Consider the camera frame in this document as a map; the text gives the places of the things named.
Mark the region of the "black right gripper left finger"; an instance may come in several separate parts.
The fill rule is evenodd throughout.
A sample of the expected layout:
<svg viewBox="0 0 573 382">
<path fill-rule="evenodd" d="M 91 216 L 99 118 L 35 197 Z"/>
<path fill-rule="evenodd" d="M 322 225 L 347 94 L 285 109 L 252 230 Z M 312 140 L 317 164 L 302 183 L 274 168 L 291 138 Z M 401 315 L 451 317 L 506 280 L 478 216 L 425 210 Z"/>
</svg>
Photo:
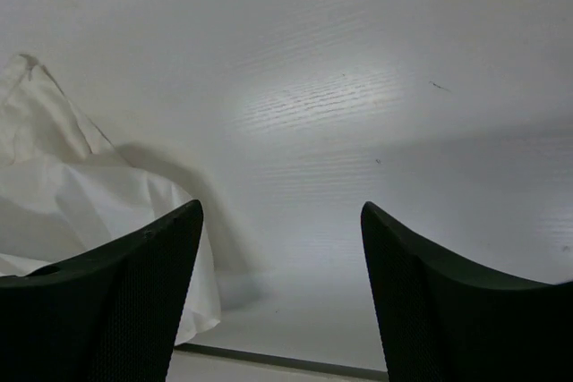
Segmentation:
<svg viewBox="0 0 573 382">
<path fill-rule="evenodd" d="M 165 380 L 202 224 L 193 200 L 96 249 L 3 277 L 2 380 Z"/>
</svg>

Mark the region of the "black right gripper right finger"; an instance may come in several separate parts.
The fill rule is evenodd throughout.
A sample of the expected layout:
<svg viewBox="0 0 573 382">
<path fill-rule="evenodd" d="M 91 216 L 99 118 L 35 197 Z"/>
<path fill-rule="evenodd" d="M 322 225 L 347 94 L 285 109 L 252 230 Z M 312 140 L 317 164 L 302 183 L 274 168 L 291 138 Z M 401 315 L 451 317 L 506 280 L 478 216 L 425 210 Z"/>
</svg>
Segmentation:
<svg viewBox="0 0 573 382">
<path fill-rule="evenodd" d="M 371 202 L 361 230 L 390 380 L 571 380 L 571 283 L 473 262 Z"/>
</svg>

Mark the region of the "white skirt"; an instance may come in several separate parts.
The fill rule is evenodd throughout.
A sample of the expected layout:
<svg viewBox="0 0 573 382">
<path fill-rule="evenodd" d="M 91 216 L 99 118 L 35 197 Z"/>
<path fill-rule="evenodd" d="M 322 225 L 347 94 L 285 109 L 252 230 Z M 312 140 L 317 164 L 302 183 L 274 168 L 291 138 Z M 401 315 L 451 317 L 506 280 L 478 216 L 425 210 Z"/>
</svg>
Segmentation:
<svg viewBox="0 0 573 382">
<path fill-rule="evenodd" d="M 1 72 L 1 272 L 23 276 L 136 231 L 189 202 L 131 166 L 35 57 Z"/>
</svg>

